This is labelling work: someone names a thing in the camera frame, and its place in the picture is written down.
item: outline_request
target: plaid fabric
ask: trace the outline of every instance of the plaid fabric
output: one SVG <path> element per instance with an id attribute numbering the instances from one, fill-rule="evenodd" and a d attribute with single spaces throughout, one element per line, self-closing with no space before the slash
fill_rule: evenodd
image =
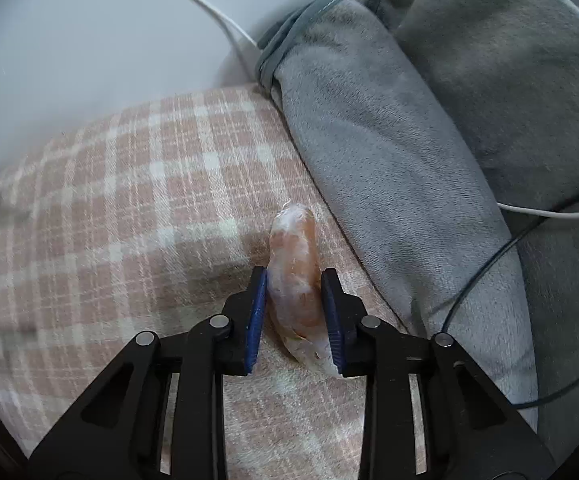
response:
<path id="1" fill-rule="evenodd" d="M 321 267 L 396 324 L 253 88 L 124 110 L 5 171 L 0 417 L 24 452 L 137 332 L 189 330 L 242 290 L 287 200 L 314 211 Z M 355 478 L 363 393 L 298 365 L 266 322 L 253 375 L 224 381 L 231 478 Z"/>

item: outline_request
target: metal pin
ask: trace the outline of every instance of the metal pin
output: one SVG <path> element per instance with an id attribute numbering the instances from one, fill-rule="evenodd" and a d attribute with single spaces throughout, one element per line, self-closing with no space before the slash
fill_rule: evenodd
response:
<path id="1" fill-rule="evenodd" d="M 136 336 L 136 344 L 140 346 L 149 346 L 154 342 L 154 334 L 152 332 L 141 332 Z"/>
<path id="2" fill-rule="evenodd" d="M 223 316 L 222 314 L 218 314 L 209 320 L 209 324 L 214 328 L 223 328 L 229 324 L 229 318 L 227 316 Z"/>
<path id="3" fill-rule="evenodd" d="M 380 319 L 376 316 L 364 316 L 361 323 L 365 328 L 376 328 L 380 325 Z"/>
<path id="4" fill-rule="evenodd" d="M 454 338 L 452 336 L 450 336 L 449 334 L 446 334 L 444 332 L 440 332 L 434 336 L 434 342 L 438 346 L 442 346 L 444 348 L 447 348 L 448 346 L 452 346 L 454 344 Z"/>

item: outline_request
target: pillow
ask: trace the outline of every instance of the pillow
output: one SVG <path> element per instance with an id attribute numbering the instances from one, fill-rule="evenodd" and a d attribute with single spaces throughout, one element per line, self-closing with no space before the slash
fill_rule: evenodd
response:
<path id="1" fill-rule="evenodd" d="M 0 418 L 23 452 L 137 332 L 243 290 L 287 200 L 314 211 L 321 268 L 397 325 L 253 87 L 124 110 L 1 174 Z M 253 375 L 224 380 L 230 477 L 356 478 L 363 409 L 364 380 L 308 372 L 266 321 Z"/>

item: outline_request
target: white surface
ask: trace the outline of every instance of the white surface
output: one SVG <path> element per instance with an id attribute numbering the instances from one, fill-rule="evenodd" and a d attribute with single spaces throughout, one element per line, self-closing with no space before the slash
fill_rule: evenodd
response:
<path id="1" fill-rule="evenodd" d="M 258 38 L 310 0 L 208 1 Z M 0 0 L 0 170 L 129 105 L 248 80 L 190 0 Z"/>

